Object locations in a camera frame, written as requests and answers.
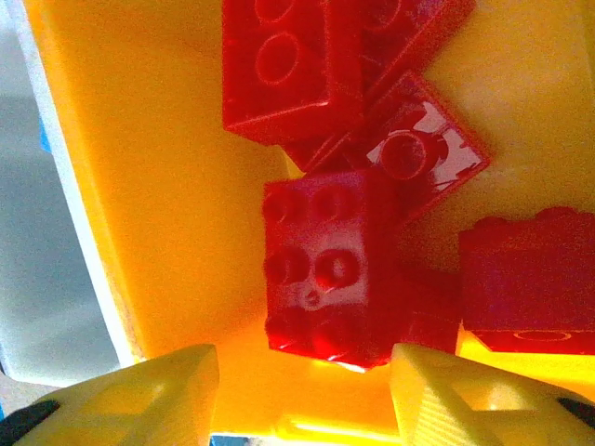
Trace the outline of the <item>yellow plastic storage bin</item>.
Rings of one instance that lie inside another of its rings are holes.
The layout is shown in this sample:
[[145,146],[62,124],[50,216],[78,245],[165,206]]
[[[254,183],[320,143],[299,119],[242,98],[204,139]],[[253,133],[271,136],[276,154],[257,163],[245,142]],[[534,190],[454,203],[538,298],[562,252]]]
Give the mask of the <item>yellow plastic storage bin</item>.
[[[266,347],[258,268],[276,149],[224,131],[220,2],[21,0],[35,95],[123,363],[195,343],[218,350],[218,434],[397,446],[389,371]],[[403,254],[456,263],[483,216],[566,204],[595,213],[595,0],[479,0],[431,66],[496,163],[424,216]]]

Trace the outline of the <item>red long lego brick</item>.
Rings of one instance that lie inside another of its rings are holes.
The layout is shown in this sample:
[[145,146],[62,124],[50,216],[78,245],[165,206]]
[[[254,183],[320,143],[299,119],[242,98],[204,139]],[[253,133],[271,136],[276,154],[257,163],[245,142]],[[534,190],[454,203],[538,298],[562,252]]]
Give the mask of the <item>red long lego brick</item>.
[[404,74],[422,72],[458,32],[477,0],[356,0],[361,17],[360,66],[364,115],[344,131],[282,146],[303,172],[377,126],[395,100],[394,88]]
[[363,115],[362,0],[223,0],[222,123],[263,145]]

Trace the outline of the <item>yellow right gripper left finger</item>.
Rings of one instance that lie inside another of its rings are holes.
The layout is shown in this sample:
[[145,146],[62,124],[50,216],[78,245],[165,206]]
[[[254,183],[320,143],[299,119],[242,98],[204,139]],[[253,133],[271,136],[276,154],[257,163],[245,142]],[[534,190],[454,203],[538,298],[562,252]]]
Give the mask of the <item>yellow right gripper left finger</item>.
[[214,346],[183,348],[53,391],[0,421],[0,446],[209,446]]

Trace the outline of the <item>white plastic storage bin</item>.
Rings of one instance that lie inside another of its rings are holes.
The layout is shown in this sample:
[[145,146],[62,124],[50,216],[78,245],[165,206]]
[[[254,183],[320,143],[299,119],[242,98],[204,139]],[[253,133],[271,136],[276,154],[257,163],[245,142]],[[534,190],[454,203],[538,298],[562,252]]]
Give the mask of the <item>white plastic storage bin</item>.
[[0,0],[0,370],[55,387],[134,363],[33,16]]

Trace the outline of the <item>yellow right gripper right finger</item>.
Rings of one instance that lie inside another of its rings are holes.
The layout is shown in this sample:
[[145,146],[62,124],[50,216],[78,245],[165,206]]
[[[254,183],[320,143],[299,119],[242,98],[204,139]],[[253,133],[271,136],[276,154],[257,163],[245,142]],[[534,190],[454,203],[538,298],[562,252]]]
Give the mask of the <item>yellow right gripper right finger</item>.
[[595,446],[595,401],[440,350],[395,345],[390,394],[403,446]]

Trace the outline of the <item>red six-stud lego brick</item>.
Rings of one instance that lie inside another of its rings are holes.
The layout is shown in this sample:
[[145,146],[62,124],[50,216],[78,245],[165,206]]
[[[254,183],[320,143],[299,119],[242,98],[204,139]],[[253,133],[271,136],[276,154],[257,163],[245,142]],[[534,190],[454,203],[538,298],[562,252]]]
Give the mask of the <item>red six-stud lego brick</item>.
[[402,317],[390,179],[365,169],[270,182],[261,213],[270,348],[385,364]]

